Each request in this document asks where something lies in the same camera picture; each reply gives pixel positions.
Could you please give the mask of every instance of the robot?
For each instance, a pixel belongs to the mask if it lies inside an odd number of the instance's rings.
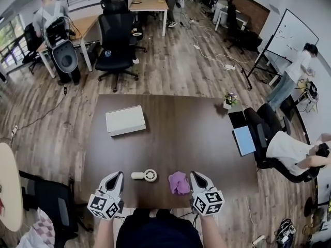
[[[192,212],[198,212],[202,216],[219,213],[224,204],[222,192],[217,190],[213,182],[203,174],[191,172],[190,179]],[[122,172],[115,172],[103,178],[95,194],[89,198],[87,205],[89,211],[104,220],[111,220],[116,213],[121,213],[124,205],[121,200],[123,184]]]

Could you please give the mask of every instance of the dark brown table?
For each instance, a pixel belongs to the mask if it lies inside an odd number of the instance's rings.
[[[106,112],[141,105],[146,130],[110,137]],[[240,105],[233,109],[241,110]],[[129,208],[189,207],[189,195],[172,195],[168,176],[197,171],[227,199],[258,192],[253,153],[240,156],[221,99],[159,95],[100,95],[93,115],[83,169],[82,198],[88,200],[110,173],[125,175],[122,198]],[[154,169],[155,182],[132,180],[132,172]]]

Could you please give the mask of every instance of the black hair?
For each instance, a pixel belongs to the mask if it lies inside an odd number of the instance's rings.
[[[316,45],[309,44],[309,43],[306,43],[306,45],[304,47],[304,51],[308,51],[308,52],[314,54],[315,56],[317,56],[319,53],[319,50],[317,49]]]
[[[321,157],[328,157],[329,156],[329,146],[327,146],[326,143],[322,143],[319,145],[319,149],[316,152],[317,156],[321,156]]]

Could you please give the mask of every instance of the round table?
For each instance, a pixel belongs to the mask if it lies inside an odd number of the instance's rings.
[[[0,143],[0,198],[5,206],[0,220],[11,231],[18,231],[23,222],[23,200],[19,170],[14,154],[5,143]]]

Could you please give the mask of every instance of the laminate flooring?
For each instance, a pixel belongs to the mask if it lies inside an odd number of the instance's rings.
[[[248,91],[238,63],[234,63],[236,70],[225,70],[221,65],[221,62],[232,64],[227,57],[222,56],[229,55],[243,62],[241,65],[249,70],[257,54],[245,51],[244,55],[240,55],[236,48],[229,51],[229,43],[223,42],[226,30],[219,27],[215,32],[214,25],[202,13],[198,3],[185,0],[185,4],[182,14],[178,8],[175,12],[177,21],[182,16],[181,21],[185,26],[178,23],[174,28],[167,29],[165,37],[161,36],[162,22],[148,17],[144,38],[139,43],[147,47],[148,52],[137,51],[140,63],[133,67],[140,79],[135,81],[128,75],[120,76],[118,92],[114,95],[162,94],[221,98],[227,91],[234,91],[244,108],[251,106],[258,109],[265,103],[272,88],[253,75],[250,77],[253,90]],[[196,21],[190,25],[187,18]],[[194,44],[199,44],[201,52],[211,59],[202,56]],[[219,61],[212,60],[217,54],[222,54],[217,56]],[[82,74],[80,85],[69,84],[68,94],[63,100],[62,87],[57,85],[57,79],[50,77],[44,66],[38,65],[34,75],[27,68],[22,68],[10,74],[8,84],[0,83],[0,137],[10,136],[15,124],[19,128],[27,125],[62,100],[58,108],[43,120],[19,130],[12,142],[12,149],[22,171],[62,183],[67,183],[69,174],[72,174],[76,181],[75,197],[78,203],[86,142],[96,101],[99,94],[113,94],[112,77],[99,82],[97,76],[102,72],[94,70],[89,73],[81,58],[79,68]],[[259,73],[258,77],[270,80],[264,73]],[[292,136],[305,141],[296,116],[291,123]],[[306,199],[313,196],[313,182],[294,184],[271,169],[257,170],[257,176],[259,193],[227,201],[216,217],[220,233],[229,247],[249,247],[260,235],[269,236],[269,241],[274,240],[274,231],[278,229],[282,219],[290,218],[297,229],[295,247],[298,247],[307,238],[301,233],[306,224],[303,207]],[[186,212],[184,209],[175,210],[177,215]],[[125,213],[130,214],[132,210],[126,209]],[[89,215],[86,217],[87,222],[95,224],[96,232],[97,223]],[[33,213],[24,212],[21,230],[17,233],[4,231],[0,223],[0,236],[4,235],[9,246],[15,246],[32,223]],[[120,225],[120,220],[116,220],[115,235]],[[80,229],[79,237],[68,241],[66,248],[92,247],[93,243],[94,234]],[[259,247],[267,247],[266,242],[262,242]]]

